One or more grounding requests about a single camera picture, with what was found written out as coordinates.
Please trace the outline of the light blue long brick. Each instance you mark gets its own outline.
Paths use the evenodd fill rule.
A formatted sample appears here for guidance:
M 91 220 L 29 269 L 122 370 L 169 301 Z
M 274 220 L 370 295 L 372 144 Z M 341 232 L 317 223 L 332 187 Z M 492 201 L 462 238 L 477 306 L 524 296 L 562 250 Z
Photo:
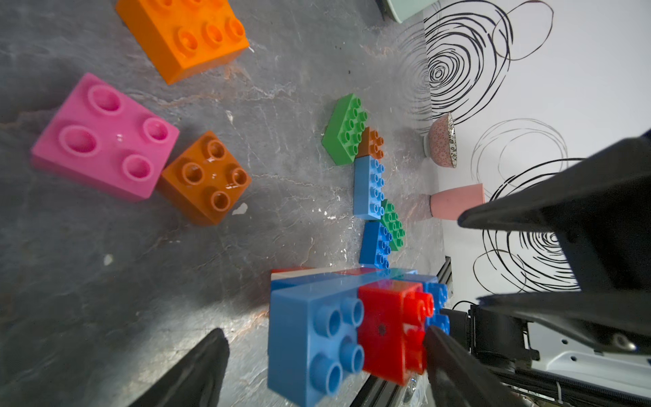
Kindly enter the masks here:
M 362 371 L 404 386 L 427 367 L 434 277 L 353 276 L 271 292 L 268 387 L 298 406 L 337 396 Z

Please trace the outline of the white rectangular brick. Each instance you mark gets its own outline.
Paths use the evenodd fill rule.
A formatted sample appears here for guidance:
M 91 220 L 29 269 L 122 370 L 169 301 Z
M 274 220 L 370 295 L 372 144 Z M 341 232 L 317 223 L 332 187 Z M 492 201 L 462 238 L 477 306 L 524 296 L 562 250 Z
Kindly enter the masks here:
M 325 268 L 291 268 L 291 269 L 274 269 L 271 271 L 271 281 L 284 280 L 289 278 L 301 276 L 313 276 L 324 273 L 333 273 L 337 271 L 345 271 L 345 268 L 340 267 L 325 267 Z

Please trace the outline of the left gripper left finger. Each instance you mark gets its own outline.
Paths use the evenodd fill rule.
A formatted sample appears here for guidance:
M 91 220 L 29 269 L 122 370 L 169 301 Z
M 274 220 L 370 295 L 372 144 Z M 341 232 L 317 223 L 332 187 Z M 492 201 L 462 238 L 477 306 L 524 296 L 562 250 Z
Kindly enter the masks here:
M 131 407 L 217 406 L 229 356 L 223 330 L 214 329 Z

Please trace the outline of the small dark blue brick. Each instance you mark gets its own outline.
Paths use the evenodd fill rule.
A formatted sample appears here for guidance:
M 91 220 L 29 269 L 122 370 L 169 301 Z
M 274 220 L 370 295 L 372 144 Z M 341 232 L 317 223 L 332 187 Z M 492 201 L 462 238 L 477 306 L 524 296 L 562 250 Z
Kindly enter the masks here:
M 442 283 L 424 283 L 423 288 L 426 293 L 432 295 L 434 303 L 434 311 L 432 316 L 427 317 L 426 327 L 438 327 L 446 334 L 449 334 L 450 320 L 447 315 L 442 313 L 448 301 L 448 287 Z

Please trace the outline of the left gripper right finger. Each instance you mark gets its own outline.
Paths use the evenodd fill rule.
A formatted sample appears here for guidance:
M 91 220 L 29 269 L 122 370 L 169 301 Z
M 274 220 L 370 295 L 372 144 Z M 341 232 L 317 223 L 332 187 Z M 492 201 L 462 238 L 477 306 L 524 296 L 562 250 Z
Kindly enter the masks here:
M 441 329 L 428 327 L 424 346 L 435 405 L 524 405 L 491 371 Z

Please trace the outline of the red rectangular brick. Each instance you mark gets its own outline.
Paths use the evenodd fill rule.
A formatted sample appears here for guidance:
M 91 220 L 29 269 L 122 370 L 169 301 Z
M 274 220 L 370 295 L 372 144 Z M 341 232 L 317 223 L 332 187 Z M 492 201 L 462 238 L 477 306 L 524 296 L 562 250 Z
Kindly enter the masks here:
M 365 274 L 368 272 L 374 272 L 374 271 L 376 271 L 375 268 L 361 266 L 361 267 L 345 268 L 345 271 L 337 271 L 333 273 L 357 276 L 357 275 Z

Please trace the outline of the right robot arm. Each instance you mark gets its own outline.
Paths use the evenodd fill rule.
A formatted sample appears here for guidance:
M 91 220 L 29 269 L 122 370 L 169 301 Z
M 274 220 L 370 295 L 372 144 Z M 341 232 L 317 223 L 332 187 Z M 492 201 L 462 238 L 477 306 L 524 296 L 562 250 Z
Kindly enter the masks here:
M 575 291 L 480 298 L 464 344 L 427 331 L 429 381 L 442 406 L 650 403 L 650 136 L 627 138 L 503 198 L 458 225 L 551 232 Z

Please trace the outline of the blue rectangular brick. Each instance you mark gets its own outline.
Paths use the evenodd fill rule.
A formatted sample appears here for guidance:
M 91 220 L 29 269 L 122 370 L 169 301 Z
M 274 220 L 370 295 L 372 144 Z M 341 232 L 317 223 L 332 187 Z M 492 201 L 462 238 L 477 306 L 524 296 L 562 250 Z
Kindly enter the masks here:
M 379 278 L 389 279 L 389 278 L 396 278 L 404 275 L 417 275 L 417 274 L 418 271 L 415 269 L 392 268 L 392 269 L 376 269 L 376 271 L 374 272 L 368 272 L 357 276 L 379 276 Z M 353 277 L 353 275 L 327 273 L 327 274 L 301 276 L 301 277 L 289 278 L 284 280 L 271 281 L 271 292 L 283 288 L 291 288 L 295 286 L 300 286 L 300 285 L 305 285 L 310 283 L 319 283 L 319 282 L 330 281 L 330 280 L 341 280 L 348 277 Z

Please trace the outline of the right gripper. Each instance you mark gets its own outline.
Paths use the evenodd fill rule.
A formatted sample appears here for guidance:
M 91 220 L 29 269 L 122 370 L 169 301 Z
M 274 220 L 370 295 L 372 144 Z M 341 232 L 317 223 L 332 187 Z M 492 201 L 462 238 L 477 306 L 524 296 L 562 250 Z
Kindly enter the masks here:
M 466 210 L 458 225 L 556 232 L 584 291 L 491 295 L 479 298 L 481 308 L 537 322 L 600 352 L 650 354 L 648 133 Z

